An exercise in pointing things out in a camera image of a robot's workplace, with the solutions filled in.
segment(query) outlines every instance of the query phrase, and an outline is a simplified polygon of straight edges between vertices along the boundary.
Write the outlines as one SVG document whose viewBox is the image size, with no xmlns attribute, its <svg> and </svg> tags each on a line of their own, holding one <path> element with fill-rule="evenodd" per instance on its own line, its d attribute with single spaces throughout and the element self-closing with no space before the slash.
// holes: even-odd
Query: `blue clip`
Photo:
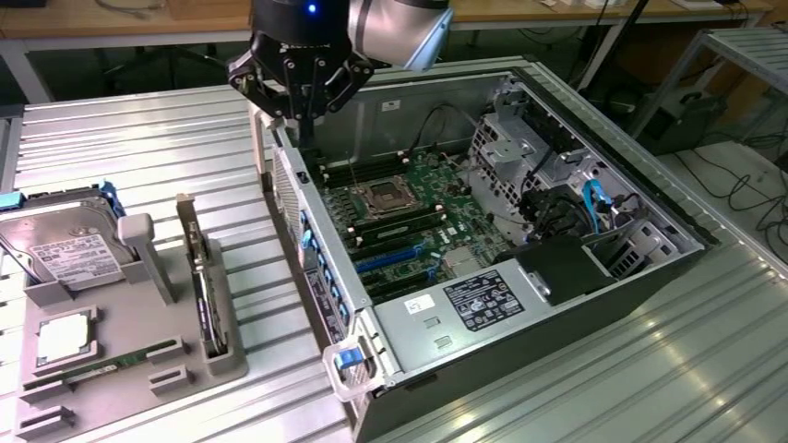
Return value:
<svg viewBox="0 0 788 443">
<path fill-rule="evenodd" d="M 123 208 L 123 205 L 120 204 L 119 200 L 119 191 L 115 188 L 115 185 L 112 185 L 112 182 L 107 182 L 103 179 L 102 183 L 99 184 L 99 190 L 102 191 L 104 198 L 110 202 L 110 207 L 112 208 L 115 215 L 118 215 L 119 218 L 126 216 L 126 209 Z"/>
<path fill-rule="evenodd" d="M 340 351 L 334 357 L 334 363 L 339 370 L 348 369 L 355 365 L 360 365 L 364 361 L 364 355 L 360 348 L 351 348 Z"/>
<path fill-rule="evenodd" d="M 300 247 L 307 249 L 310 247 L 310 243 L 312 242 L 312 229 L 304 231 L 304 235 L 300 237 Z"/>
<path fill-rule="evenodd" d="M 26 200 L 27 198 L 24 198 L 24 194 L 19 191 L 0 194 L 0 211 L 18 210 L 23 207 Z"/>
<path fill-rule="evenodd" d="M 588 214 L 591 214 L 591 221 L 594 222 L 594 233 L 600 233 L 599 216 L 596 215 L 596 208 L 594 206 L 594 197 L 604 201 L 608 205 L 614 204 L 612 198 L 604 193 L 603 185 L 596 178 L 592 178 L 583 185 L 583 200 L 587 204 Z"/>
</svg>

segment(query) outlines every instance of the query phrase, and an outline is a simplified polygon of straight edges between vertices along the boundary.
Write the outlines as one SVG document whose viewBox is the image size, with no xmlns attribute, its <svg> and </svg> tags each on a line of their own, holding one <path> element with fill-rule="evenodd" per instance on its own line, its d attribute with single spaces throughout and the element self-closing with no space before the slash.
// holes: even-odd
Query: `wooden table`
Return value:
<svg viewBox="0 0 788 443">
<path fill-rule="evenodd" d="M 759 21 L 771 5 L 763 0 L 744 0 L 750 18 Z M 611 7 L 600 22 L 612 25 L 588 67 L 582 86 L 596 74 L 624 20 L 635 6 Z M 536 0 L 452 0 L 452 30 L 494 30 L 591 26 L 600 10 L 562 3 L 548 7 Z M 651 0 L 638 23 L 712 21 L 727 19 L 728 9 L 690 11 L 670 0 Z M 175 20 L 167 9 L 151 13 L 147 20 L 100 8 L 94 0 L 50 0 L 48 7 L 8 9 L 0 13 L 0 55 L 31 103 L 50 102 L 52 96 L 27 54 L 34 51 L 156 46 L 207 42 L 243 42 L 250 39 L 246 17 Z"/>
</svg>

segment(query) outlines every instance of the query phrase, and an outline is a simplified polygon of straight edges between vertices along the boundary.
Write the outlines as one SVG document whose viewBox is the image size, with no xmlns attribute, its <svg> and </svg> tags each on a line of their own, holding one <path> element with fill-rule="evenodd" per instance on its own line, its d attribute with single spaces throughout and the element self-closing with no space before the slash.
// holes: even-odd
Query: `aluminum workbench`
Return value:
<svg viewBox="0 0 788 443">
<path fill-rule="evenodd" d="M 788 439 L 788 275 L 714 208 L 539 64 L 530 74 L 720 239 L 698 267 L 623 321 L 380 441 Z M 179 240 L 172 197 L 198 196 L 223 245 L 250 374 L 80 436 L 112 441 L 348 441 L 256 184 L 247 104 L 206 88 L 30 106 L 11 122 L 7 171 L 26 192 L 112 177 L 156 245 Z M 10 436 L 23 319 L 19 270 L 0 281 L 0 436 Z"/>
</svg>

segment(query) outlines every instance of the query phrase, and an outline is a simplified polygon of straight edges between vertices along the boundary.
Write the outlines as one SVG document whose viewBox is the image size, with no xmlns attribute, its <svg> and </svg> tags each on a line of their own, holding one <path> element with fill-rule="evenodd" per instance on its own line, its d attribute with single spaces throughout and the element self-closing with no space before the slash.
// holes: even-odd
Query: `label sticker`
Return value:
<svg viewBox="0 0 788 443">
<path fill-rule="evenodd" d="M 443 288 L 466 328 L 476 332 L 526 309 L 498 270 Z"/>
<path fill-rule="evenodd" d="M 380 105 L 380 110 L 386 113 L 387 111 L 396 111 L 399 109 L 399 100 L 392 100 L 390 102 L 383 102 Z"/>
<path fill-rule="evenodd" d="M 99 234 L 38 245 L 30 249 L 56 280 L 66 284 L 120 272 L 119 262 Z"/>
<path fill-rule="evenodd" d="M 406 309 L 408 309 L 408 313 L 411 315 L 424 311 L 426 309 L 430 309 L 432 306 L 435 306 L 435 302 L 432 301 L 432 297 L 428 293 L 419 295 L 416 298 L 411 298 L 406 301 Z"/>
</svg>

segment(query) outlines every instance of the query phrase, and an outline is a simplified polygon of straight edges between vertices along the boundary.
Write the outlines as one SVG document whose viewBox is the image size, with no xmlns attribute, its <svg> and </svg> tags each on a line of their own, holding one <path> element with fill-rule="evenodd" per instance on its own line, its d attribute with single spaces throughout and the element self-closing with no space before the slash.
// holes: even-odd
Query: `black component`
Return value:
<svg viewBox="0 0 788 443">
<path fill-rule="evenodd" d="M 374 256 L 382 256 L 383 254 L 388 254 L 390 252 L 403 249 L 404 247 L 411 246 L 411 242 L 403 238 L 395 238 L 386 243 L 382 243 L 375 246 L 366 247 L 356 252 L 350 253 L 350 259 L 352 261 L 364 260 L 366 258 Z"/>
<path fill-rule="evenodd" d="M 466 328 L 476 332 L 526 309 L 498 270 L 443 288 Z"/>
<path fill-rule="evenodd" d="M 394 155 L 392 157 L 359 162 L 351 166 L 344 164 L 323 171 L 330 177 L 324 178 L 323 185 L 328 188 L 350 186 L 355 182 L 363 183 L 392 175 L 404 174 L 408 170 L 408 164 L 403 159 Z"/>
<path fill-rule="evenodd" d="M 512 257 L 526 272 L 535 272 L 544 280 L 551 290 L 546 295 L 551 305 L 560 305 L 616 282 L 616 279 L 604 275 L 578 237 L 558 235 L 519 246 L 499 254 L 495 261 L 498 263 Z"/>
<path fill-rule="evenodd" d="M 535 225 L 532 238 L 555 235 L 580 237 L 592 229 L 592 221 L 583 202 L 570 185 L 523 194 L 520 214 Z"/>
<path fill-rule="evenodd" d="M 299 120 L 302 147 L 314 119 L 338 112 L 374 74 L 352 51 L 348 10 L 350 0 L 256 0 L 251 49 L 228 65 L 231 85 L 247 99 L 270 115 Z"/>
</svg>

